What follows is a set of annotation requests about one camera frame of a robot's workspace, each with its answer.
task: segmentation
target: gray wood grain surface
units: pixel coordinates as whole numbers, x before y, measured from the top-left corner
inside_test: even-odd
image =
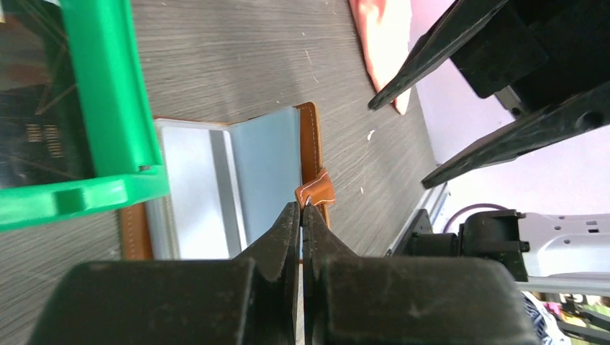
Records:
[[[314,101],[337,192],[332,230],[359,254],[385,252],[434,160],[416,94],[406,116],[367,111],[373,87],[347,0],[133,0],[132,8],[155,115],[236,121]],[[61,275],[91,259],[119,259],[115,212],[0,234],[0,343],[27,339]]]

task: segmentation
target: green plastic bin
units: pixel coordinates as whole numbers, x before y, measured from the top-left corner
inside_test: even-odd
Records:
[[[95,177],[0,190],[0,231],[169,193],[129,0],[61,0],[61,13]]]

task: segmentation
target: pink wall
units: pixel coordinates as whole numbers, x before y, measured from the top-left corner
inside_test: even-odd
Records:
[[[411,43],[452,3],[411,0]],[[493,97],[479,99],[447,61],[417,84],[434,156],[444,162],[512,121]],[[450,183],[464,206],[492,202],[519,211],[610,212],[610,127],[540,149],[513,162],[470,172]]]

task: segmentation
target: brown leather wallet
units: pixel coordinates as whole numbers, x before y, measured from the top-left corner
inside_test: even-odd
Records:
[[[328,205],[334,203],[334,190],[328,173],[322,164],[322,138],[319,131],[317,107],[312,102],[296,106],[301,112],[301,177],[304,185],[296,190],[305,199],[297,199],[301,205],[310,202],[316,205],[330,227]],[[138,203],[119,210],[121,219],[123,257],[127,260],[153,258],[148,233],[146,207]]]

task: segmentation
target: black cable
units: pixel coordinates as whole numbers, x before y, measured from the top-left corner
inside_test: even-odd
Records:
[[[462,216],[464,213],[466,213],[468,211],[476,210],[477,208],[493,208],[494,210],[498,210],[498,211],[508,210],[506,207],[496,205],[495,203],[475,203],[474,205],[466,206],[466,207],[462,208],[461,210],[459,210],[458,212],[456,212],[453,216],[451,216],[451,218],[449,218],[449,220],[445,224],[445,227],[442,228],[442,233],[446,234],[449,231],[451,224],[453,224],[455,219],[458,219],[459,216]]]

